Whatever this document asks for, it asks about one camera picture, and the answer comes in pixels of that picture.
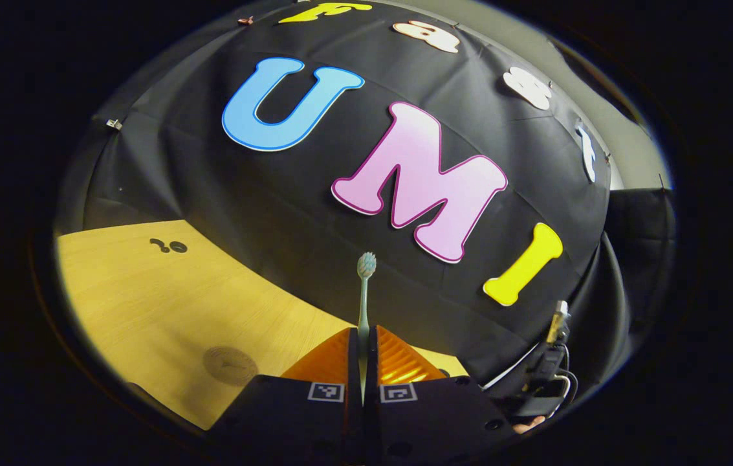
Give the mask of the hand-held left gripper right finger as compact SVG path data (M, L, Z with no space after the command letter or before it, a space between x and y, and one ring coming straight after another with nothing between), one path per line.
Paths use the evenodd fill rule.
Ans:
M502 410L467 377L420 368L417 353L383 327L370 329L366 362L366 455L369 458L485 458L516 439Z

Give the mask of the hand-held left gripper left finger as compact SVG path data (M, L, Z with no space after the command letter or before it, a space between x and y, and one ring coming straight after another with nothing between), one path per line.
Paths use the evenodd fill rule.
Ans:
M358 337L347 328L278 375L255 375L208 431L216 457L357 457Z

